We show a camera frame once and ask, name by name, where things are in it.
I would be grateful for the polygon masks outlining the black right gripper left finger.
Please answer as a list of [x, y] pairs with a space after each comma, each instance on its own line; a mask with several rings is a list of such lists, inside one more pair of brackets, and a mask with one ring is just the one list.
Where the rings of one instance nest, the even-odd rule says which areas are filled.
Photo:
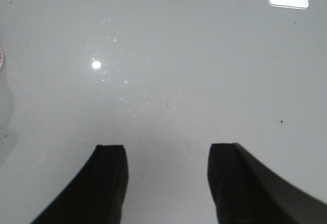
[[122, 145], [98, 145], [63, 191], [33, 223], [120, 223], [128, 186]]

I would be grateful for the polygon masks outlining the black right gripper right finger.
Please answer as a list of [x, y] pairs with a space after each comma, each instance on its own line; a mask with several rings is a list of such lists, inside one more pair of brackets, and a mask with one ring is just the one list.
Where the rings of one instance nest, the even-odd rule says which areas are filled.
[[238, 143], [210, 147], [207, 178], [218, 223], [326, 223], [326, 204], [267, 168]]

